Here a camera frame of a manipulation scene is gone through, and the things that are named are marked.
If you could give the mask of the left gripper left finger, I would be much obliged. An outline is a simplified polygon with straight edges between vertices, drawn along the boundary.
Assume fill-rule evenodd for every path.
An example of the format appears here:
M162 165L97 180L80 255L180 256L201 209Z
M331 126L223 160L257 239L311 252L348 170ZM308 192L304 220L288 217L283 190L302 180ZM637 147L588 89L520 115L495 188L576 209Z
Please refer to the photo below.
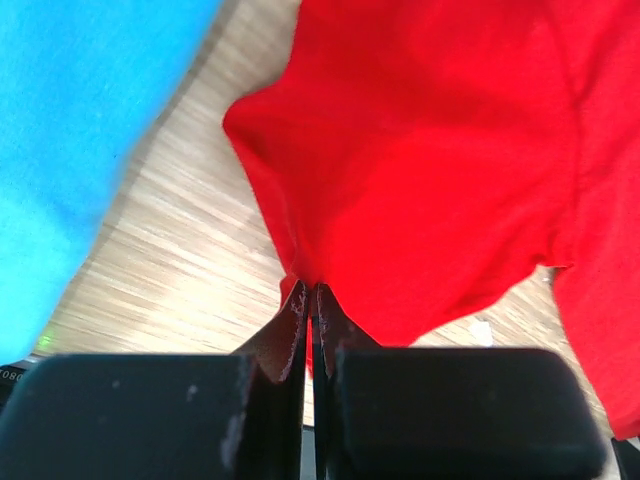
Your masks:
M295 479L308 290L230 354L76 354L26 372L1 415L5 479Z

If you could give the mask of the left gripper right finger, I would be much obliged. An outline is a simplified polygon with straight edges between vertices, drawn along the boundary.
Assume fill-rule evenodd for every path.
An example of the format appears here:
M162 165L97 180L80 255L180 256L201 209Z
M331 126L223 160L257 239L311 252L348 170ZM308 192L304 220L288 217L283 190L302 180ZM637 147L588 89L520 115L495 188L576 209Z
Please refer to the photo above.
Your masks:
M571 368L538 348L391 348L310 300L321 479L593 479L607 453Z

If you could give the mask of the bright red t shirt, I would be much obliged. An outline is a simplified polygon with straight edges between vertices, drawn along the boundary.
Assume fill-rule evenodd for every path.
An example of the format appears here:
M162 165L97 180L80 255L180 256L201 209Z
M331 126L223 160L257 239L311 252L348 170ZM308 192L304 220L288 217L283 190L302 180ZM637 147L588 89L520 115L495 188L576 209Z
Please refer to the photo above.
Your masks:
M304 1L223 121L285 270L409 345L544 265L609 419L639 432L639 5Z

